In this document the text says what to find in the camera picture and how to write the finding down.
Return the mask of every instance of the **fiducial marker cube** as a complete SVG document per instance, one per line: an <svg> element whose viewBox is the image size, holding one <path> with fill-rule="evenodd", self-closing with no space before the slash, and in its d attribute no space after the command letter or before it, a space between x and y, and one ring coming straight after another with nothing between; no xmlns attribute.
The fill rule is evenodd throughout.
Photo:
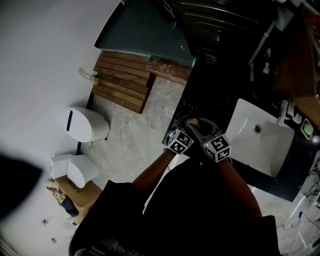
<svg viewBox="0 0 320 256"><path fill-rule="evenodd" d="M203 144L204 153L216 163L229 157L231 145L226 134L215 137Z"/></svg>
<svg viewBox="0 0 320 256"><path fill-rule="evenodd" d="M168 148L178 155L185 152L194 143L194 140L179 129L170 134Z"/></svg>

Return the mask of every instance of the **drain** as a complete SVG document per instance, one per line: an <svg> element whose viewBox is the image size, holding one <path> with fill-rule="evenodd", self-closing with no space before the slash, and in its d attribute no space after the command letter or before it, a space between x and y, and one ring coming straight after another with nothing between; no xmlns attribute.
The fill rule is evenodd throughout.
<svg viewBox="0 0 320 256"><path fill-rule="evenodd" d="M261 133L261 126L260 126L260 124L255 124L255 125L253 126L253 131L254 131L256 134Z"/></svg>

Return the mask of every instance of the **wooden pallet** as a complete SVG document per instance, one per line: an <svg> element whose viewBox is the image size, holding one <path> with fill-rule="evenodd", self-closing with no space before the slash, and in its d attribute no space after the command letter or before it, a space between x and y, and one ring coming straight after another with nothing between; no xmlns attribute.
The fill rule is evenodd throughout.
<svg viewBox="0 0 320 256"><path fill-rule="evenodd" d="M151 56L146 65L146 70L157 77L185 86L192 68L168 59L152 59Z"/></svg>
<svg viewBox="0 0 320 256"><path fill-rule="evenodd" d="M99 82L91 92L141 114L156 76L147 71L149 58L102 51L94 71Z"/></svg>

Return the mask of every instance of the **black cabinet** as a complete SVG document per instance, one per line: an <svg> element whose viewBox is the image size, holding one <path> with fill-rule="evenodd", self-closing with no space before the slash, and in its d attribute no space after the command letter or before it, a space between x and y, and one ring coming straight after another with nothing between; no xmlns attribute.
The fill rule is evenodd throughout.
<svg viewBox="0 0 320 256"><path fill-rule="evenodd" d="M191 54L217 63L248 63L277 19L272 0L171 0Z"/></svg>

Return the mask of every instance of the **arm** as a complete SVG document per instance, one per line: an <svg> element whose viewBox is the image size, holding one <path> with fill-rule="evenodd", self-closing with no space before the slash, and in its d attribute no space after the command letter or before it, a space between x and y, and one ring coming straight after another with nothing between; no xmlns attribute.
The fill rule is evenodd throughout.
<svg viewBox="0 0 320 256"><path fill-rule="evenodd" d="M243 215L248 220L262 217L255 196L252 194L248 185L229 163L229 161L224 159L217 164L222 178L229 187L231 194L238 201L241 210L243 211Z"/></svg>
<svg viewBox="0 0 320 256"><path fill-rule="evenodd" d="M171 150L165 150L147 169L145 169L132 183L135 188L142 192L147 200L156 188L168 165L176 154Z"/></svg>

